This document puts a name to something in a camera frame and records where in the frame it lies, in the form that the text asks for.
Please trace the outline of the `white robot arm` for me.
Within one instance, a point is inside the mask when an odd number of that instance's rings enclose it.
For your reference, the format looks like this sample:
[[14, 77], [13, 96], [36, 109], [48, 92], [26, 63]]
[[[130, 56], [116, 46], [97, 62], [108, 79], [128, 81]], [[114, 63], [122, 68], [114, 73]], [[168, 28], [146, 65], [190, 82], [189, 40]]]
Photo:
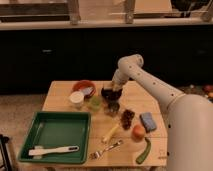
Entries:
[[167, 171], [213, 171], [213, 103], [149, 74], [143, 63], [139, 54], [120, 58], [113, 88], [121, 89], [132, 78], [168, 114]]

